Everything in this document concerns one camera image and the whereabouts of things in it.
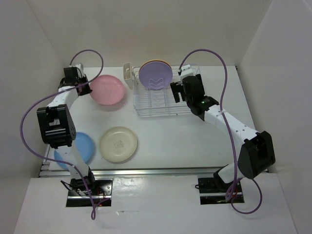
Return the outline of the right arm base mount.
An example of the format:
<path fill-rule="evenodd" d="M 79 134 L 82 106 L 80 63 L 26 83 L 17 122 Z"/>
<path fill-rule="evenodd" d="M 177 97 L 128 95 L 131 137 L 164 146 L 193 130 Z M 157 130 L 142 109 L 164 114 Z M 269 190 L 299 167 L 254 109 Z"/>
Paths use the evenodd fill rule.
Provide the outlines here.
<path fill-rule="evenodd" d="M 212 177 L 198 178 L 198 183 L 195 188 L 199 190 L 200 194 L 224 194 L 227 192 L 231 183 L 224 183 L 222 181 L 215 181 Z"/>

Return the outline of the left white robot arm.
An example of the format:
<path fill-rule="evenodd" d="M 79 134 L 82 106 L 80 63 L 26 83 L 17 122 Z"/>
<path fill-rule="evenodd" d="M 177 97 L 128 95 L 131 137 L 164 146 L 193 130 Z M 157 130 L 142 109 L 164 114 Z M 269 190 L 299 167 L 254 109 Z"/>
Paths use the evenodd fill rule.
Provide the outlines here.
<path fill-rule="evenodd" d="M 43 142 L 59 154 L 56 161 L 70 172 L 70 183 L 64 182 L 63 185 L 69 191 L 91 195 L 96 191 L 97 183 L 75 143 L 77 132 L 70 108 L 78 97 L 90 94 L 92 90 L 89 85 L 78 88 L 88 81 L 81 63 L 63 71 L 65 77 L 59 84 L 58 94 L 46 107 L 37 109 L 39 129 Z"/>

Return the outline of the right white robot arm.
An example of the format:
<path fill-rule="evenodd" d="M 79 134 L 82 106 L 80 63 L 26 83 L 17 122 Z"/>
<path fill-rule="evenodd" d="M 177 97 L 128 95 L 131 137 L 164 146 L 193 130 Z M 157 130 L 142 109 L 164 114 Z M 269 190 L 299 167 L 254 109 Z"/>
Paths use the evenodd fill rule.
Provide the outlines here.
<path fill-rule="evenodd" d="M 187 76 L 170 84 L 176 102 L 186 102 L 202 121 L 228 134 L 234 150 L 234 161 L 214 174 L 214 188 L 225 191 L 235 179 L 253 179 L 275 164 L 271 135 L 248 127 L 221 109 L 221 104 L 205 95 L 201 75 Z"/>

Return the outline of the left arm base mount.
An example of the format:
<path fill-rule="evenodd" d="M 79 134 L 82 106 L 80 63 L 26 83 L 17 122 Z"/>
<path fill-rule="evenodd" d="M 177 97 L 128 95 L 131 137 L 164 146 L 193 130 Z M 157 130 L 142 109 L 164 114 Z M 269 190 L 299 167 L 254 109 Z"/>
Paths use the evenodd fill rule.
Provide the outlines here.
<path fill-rule="evenodd" d="M 93 185 L 88 184 L 88 190 L 83 183 L 75 187 L 72 182 L 68 183 L 64 180 L 60 182 L 68 190 L 68 198 L 70 199 L 89 198 L 89 193 L 93 199 L 110 198 L 113 189 L 112 179 L 95 180 Z"/>

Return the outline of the yellow plastic plate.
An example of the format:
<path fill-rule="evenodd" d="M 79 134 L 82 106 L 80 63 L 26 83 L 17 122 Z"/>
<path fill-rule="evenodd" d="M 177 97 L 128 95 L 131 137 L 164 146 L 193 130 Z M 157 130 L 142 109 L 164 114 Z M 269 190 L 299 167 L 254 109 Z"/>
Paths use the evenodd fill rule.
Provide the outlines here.
<path fill-rule="evenodd" d="M 162 63 L 165 63 L 165 64 L 167 64 L 168 66 L 170 66 L 168 62 L 166 62 L 166 61 L 164 61 L 164 60 L 162 60 L 162 59 L 152 59 L 152 60 L 149 60 L 149 61 L 145 62 L 143 65 L 145 65 L 145 64 L 147 64 L 147 63 L 150 63 L 150 62 L 162 62 Z"/>

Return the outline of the pink plastic plate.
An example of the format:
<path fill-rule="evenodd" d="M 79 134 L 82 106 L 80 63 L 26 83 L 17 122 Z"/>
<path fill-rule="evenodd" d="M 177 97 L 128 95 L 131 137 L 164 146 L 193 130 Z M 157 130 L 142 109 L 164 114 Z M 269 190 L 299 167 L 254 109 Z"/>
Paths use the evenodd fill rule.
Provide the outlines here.
<path fill-rule="evenodd" d="M 90 83 L 92 99 L 101 105 L 115 105 L 126 93 L 120 79 L 112 75 L 101 75 Z"/>

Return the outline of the purple plastic plate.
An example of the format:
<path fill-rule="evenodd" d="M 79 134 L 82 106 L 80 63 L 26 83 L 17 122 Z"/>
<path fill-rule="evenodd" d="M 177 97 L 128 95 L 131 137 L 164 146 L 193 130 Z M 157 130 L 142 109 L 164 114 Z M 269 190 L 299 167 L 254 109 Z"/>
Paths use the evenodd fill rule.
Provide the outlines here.
<path fill-rule="evenodd" d="M 143 65 L 138 73 L 141 84 L 150 90 L 167 87 L 173 79 L 171 66 L 162 62 L 150 62 Z"/>

